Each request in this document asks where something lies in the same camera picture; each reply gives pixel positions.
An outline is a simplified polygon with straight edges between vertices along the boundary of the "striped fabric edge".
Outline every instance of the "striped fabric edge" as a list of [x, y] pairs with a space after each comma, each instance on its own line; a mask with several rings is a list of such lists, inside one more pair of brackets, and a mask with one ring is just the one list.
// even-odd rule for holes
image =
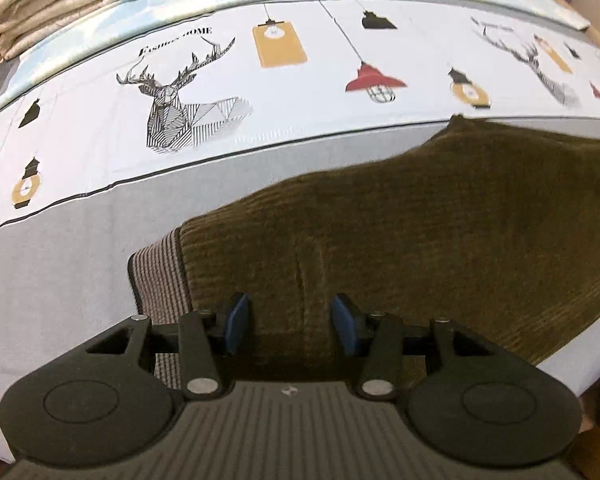
[[[138, 314], [146, 314], [154, 324], [176, 323], [190, 310], [178, 240], [179, 228], [132, 254], [128, 261]], [[156, 354], [155, 376], [167, 386], [180, 387], [179, 370], [177, 354]]]

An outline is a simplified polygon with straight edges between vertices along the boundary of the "ribbed plastic surface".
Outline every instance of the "ribbed plastic surface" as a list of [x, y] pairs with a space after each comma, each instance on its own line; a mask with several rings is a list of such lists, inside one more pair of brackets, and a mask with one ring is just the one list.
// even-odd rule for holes
[[391, 404], [343, 383], [237, 383], [189, 404], [156, 446], [117, 464], [61, 471], [26, 461], [5, 480], [575, 480], [560, 462], [494, 471], [428, 449]]

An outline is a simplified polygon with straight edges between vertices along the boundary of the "bed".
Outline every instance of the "bed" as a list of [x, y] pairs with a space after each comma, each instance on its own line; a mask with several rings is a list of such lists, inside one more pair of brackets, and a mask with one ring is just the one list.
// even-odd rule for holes
[[[137, 313], [129, 257], [192, 216], [454, 114], [600, 139], [588, 25], [553, 0], [124, 0], [2, 63], [0, 398]], [[539, 366], [582, 394], [600, 318]]]

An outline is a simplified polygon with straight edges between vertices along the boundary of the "black line stripe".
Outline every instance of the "black line stripe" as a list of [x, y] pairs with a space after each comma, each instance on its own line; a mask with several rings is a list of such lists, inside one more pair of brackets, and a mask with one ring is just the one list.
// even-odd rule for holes
[[[507, 117], [483, 117], [481, 119], [493, 120], [496, 122], [499, 121], [513, 121], [513, 120], [552, 120], [552, 121], [561, 121], [561, 120], [572, 120], [572, 121], [600, 121], [600, 118], [591, 118], [591, 117], [573, 117], [568, 115], [563, 116], [507, 116]], [[132, 176], [129, 178], [124, 178], [122, 180], [117, 180], [112, 182], [108, 186], [101, 187], [100, 189], [95, 189], [93, 191], [89, 191], [87, 193], [78, 193], [75, 195], [68, 196], [66, 198], [61, 198], [60, 200], [56, 200], [49, 205], [44, 206], [36, 211], [29, 213], [28, 215], [21, 216], [19, 218], [12, 218], [0, 224], [0, 228], [15, 224], [17, 222], [22, 222], [27, 218], [31, 218], [47, 209], [50, 209], [56, 205], [63, 204], [65, 202], [72, 202], [73, 200], [80, 200], [82, 198], [88, 198], [90, 196], [103, 193], [109, 191], [117, 186], [122, 186], [123, 184], [130, 184], [132, 182], [140, 182], [141, 180], [146, 180], [148, 178], [153, 178], [154, 176], [172, 173], [173, 171], [185, 170], [187, 168], [195, 168], [196, 166], [202, 166], [203, 164], [207, 164], [208, 162], [217, 162], [218, 160], [223, 160], [226, 158], [231, 158], [232, 156], [239, 155], [248, 155], [250, 153], [261, 152], [263, 150], [270, 150], [271, 148], [278, 148], [282, 146], [293, 146], [294, 144], [304, 144], [306, 142], [313, 142], [314, 140], [320, 139], [331, 139], [335, 137], [349, 137], [352, 135], [357, 135], [365, 132], [383, 132], [386, 130], [393, 130], [395, 128], [403, 128], [405, 126], [431, 126], [433, 124], [445, 125], [449, 122], [448, 119], [440, 120], [440, 121], [421, 121], [418, 123], [407, 123], [407, 124], [392, 124], [391, 126], [380, 126], [377, 128], [360, 128], [359, 130], [349, 130], [348, 132], [335, 132], [329, 134], [321, 134], [313, 137], [305, 137], [304, 139], [291, 139], [291, 140], [283, 140], [282, 142], [275, 142], [273, 144], [266, 144], [265, 146], [255, 146], [254, 148], [247, 148], [245, 150], [237, 150], [231, 153], [223, 153], [222, 155], [210, 156], [207, 158], [203, 158], [201, 160], [194, 160], [192, 162], [185, 162], [184, 164], [179, 164], [177, 166], [171, 166], [170, 168], [164, 168], [163, 170], [152, 171], [151, 173], [145, 173], [139, 176]]]

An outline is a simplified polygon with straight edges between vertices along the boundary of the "red lamp print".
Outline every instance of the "red lamp print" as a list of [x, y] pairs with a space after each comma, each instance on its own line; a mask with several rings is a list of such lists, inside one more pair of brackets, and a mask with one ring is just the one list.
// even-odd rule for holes
[[600, 101], [600, 90], [598, 90], [598, 88], [591, 81], [589, 81], [589, 84], [591, 85], [591, 89], [593, 90], [593, 97]]
[[406, 88], [404, 81], [384, 75], [375, 66], [365, 62], [360, 56], [360, 53], [356, 47], [351, 43], [349, 37], [345, 34], [344, 30], [336, 19], [331, 15], [328, 9], [324, 6], [324, 3], [320, 2], [322, 8], [331, 17], [336, 26], [340, 29], [342, 35], [349, 43], [349, 46], [356, 53], [360, 60], [360, 68], [358, 69], [358, 77], [353, 81], [349, 81], [345, 87], [345, 92], [353, 92], [357, 90], [366, 90], [366, 94], [369, 98], [378, 104], [390, 103], [395, 101], [394, 88]]

